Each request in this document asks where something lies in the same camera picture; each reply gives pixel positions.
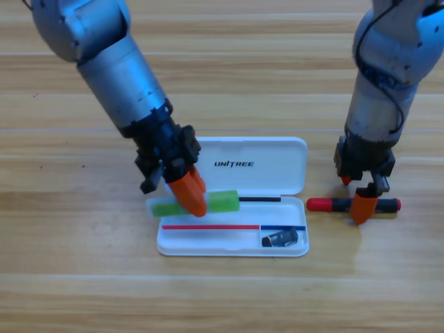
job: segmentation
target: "table surface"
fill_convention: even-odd
[[[332,159],[370,1],[129,5],[178,123],[200,136],[301,137],[298,197],[348,195]],[[443,91],[441,62],[395,147],[397,217],[358,228],[307,213],[311,249],[298,259],[165,257],[134,144],[25,6],[0,1],[0,331],[444,332]]]

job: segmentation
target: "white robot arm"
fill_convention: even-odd
[[[359,69],[355,91],[334,161],[344,184],[373,182],[358,189],[350,212],[363,223],[377,197],[388,192],[395,165],[391,148],[400,139],[418,86],[444,49],[442,0],[373,0],[353,47]]]
[[[163,176],[184,208],[205,215],[205,183],[194,167],[200,145],[191,126],[174,124],[173,106],[130,35],[126,2],[23,2],[51,50],[76,63],[120,133],[135,141],[142,191],[156,190]]]

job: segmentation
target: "red marker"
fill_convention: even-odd
[[[352,205],[351,198],[311,198],[307,201],[310,212],[349,212]],[[377,213],[396,213],[401,210],[401,201],[398,199],[378,199]]]

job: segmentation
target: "green cap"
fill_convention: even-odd
[[[208,194],[208,211],[211,213],[236,212],[240,209],[237,191],[212,192]]]
[[[151,214],[154,217],[188,215],[189,212],[178,203],[159,203],[151,206]]]

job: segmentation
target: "blue line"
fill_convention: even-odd
[[[306,227],[297,225],[261,225],[261,230],[290,230],[295,228],[297,231],[305,231]]]

